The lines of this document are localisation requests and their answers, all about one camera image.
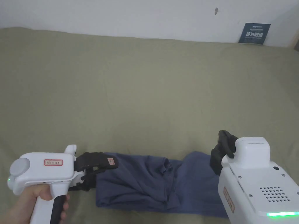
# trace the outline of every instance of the folded fabric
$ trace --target folded fabric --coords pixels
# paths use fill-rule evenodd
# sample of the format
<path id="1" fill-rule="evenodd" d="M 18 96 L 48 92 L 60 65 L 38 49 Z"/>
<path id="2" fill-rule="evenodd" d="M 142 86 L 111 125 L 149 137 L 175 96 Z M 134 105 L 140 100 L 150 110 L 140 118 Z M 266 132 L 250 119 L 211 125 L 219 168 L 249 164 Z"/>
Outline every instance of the folded fabric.
<path id="1" fill-rule="evenodd" d="M 180 161 L 109 154 L 119 167 L 97 175 L 98 207 L 227 217 L 209 155 L 192 152 Z"/>

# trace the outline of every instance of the red label sticker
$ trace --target red label sticker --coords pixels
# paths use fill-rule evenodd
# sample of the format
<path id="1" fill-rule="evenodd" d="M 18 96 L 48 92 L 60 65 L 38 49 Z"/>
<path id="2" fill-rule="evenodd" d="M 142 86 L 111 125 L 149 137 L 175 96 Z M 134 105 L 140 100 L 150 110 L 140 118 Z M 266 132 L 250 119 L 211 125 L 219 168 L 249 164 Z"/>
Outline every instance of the red label sticker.
<path id="1" fill-rule="evenodd" d="M 226 198 L 226 200 L 228 202 L 229 207 L 231 208 L 231 211 L 234 213 L 234 211 L 235 211 L 235 205 L 233 204 L 233 201 L 231 200 L 231 198 L 230 198 L 230 196 L 229 196 L 229 194 L 228 194 L 228 192 L 227 192 L 227 190 L 226 190 L 225 187 L 223 189 L 223 194 L 224 194 L 224 196 L 225 196 L 225 198 Z"/>
<path id="2" fill-rule="evenodd" d="M 113 158 L 108 158 L 108 162 L 110 165 L 115 165 Z"/>
<path id="3" fill-rule="evenodd" d="M 62 166 L 63 160 L 62 159 L 45 159 L 44 165 L 45 166 Z"/>

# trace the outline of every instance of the blue poster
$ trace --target blue poster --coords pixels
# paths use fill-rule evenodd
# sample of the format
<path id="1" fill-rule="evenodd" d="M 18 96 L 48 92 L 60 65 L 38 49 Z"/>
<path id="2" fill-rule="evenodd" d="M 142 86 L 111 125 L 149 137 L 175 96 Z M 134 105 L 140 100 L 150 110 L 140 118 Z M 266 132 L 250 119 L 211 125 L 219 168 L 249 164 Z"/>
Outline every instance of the blue poster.
<path id="1" fill-rule="evenodd" d="M 263 44 L 271 24 L 245 23 L 239 43 Z"/>

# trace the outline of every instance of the white device housing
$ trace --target white device housing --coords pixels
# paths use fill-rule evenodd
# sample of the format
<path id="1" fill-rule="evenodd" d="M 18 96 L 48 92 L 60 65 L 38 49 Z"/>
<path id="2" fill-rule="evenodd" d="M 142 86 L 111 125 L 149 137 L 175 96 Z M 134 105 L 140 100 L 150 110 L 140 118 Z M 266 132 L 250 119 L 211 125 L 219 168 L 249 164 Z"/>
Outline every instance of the white device housing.
<path id="1" fill-rule="evenodd" d="M 66 195 L 69 187 L 83 182 L 81 177 L 85 173 L 74 171 L 76 150 L 76 145 L 69 145 L 64 153 L 27 153 L 11 165 L 7 184 L 15 195 L 31 185 L 50 185 L 53 199 L 37 198 L 31 224 L 50 223 L 55 198 Z"/>
<path id="2" fill-rule="evenodd" d="M 262 137 L 239 138 L 235 158 L 222 159 L 218 193 L 232 224 L 298 224 L 299 216 L 267 216 L 299 212 L 299 187 L 287 172 L 270 161 Z"/>

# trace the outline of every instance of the human hand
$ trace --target human hand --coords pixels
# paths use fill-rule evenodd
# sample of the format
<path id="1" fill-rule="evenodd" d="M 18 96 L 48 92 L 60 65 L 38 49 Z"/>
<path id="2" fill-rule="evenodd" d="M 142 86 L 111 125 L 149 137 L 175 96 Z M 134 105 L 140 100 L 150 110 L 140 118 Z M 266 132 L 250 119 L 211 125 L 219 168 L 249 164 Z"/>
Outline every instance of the human hand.
<path id="1" fill-rule="evenodd" d="M 43 200 L 52 200 L 52 195 L 50 192 L 50 186 L 47 184 L 42 185 L 33 185 L 24 189 L 22 194 L 20 195 L 18 201 L 14 205 L 14 207 L 9 211 L 6 219 L 6 223 L 11 224 L 29 224 L 30 218 L 35 206 L 35 202 L 37 197 L 40 196 Z M 63 205 L 63 210 L 61 212 L 61 221 L 60 224 L 66 218 L 66 210 L 68 209 L 68 200 L 70 196 L 66 196 L 66 201 Z"/>

